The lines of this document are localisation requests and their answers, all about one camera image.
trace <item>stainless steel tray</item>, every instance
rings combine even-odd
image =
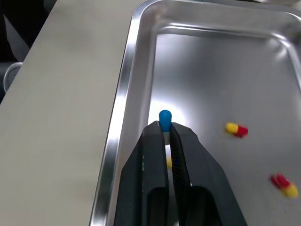
[[[168,109],[223,167],[250,226],[296,225],[301,203],[301,13],[275,5],[147,0],[132,17],[90,225],[112,225],[121,169]],[[249,127],[244,139],[225,123]]]

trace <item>yellow capsule half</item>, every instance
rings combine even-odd
[[[226,124],[226,130],[227,130],[228,133],[237,134],[237,132],[238,132],[238,125],[235,124],[235,123],[232,123],[232,122],[228,122]]]
[[[298,189],[294,184],[290,184],[285,190],[285,194],[291,198],[298,197]]]
[[[168,167],[168,168],[172,169],[173,164],[172,164],[171,157],[168,157],[168,158],[167,158],[166,164],[167,164],[167,167]]]

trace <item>capsule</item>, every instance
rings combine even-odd
[[[235,123],[228,122],[226,124],[226,130],[228,133],[233,134],[237,137],[244,137],[248,134],[249,130],[246,127],[239,126]]]
[[[172,169],[173,164],[172,164],[171,157],[168,157],[168,158],[167,158],[166,164],[167,164],[167,167],[168,167],[168,168]]]
[[[286,180],[282,174],[277,174],[270,177],[271,183],[278,188],[284,195],[290,198],[298,197],[298,189],[295,184]]]

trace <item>red and yellow capsule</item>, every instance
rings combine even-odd
[[[277,174],[275,176],[270,177],[270,181],[272,184],[278,188],[284,195],[290,198],[298,197],[298,189],[296,185],[290,183],[286,180],[285,176],[282,174]]]
[[[226,130],[228,133],[233,134],[237,137],[244,137],[248,134],[249,130],[246,127],[239,126],[233,122],[228,122],[226,124]]]

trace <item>blue cap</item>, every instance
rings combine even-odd
[[[171,113],[163,110],[159,113],[159,124],[163,132],[169,132],[171,126]]]

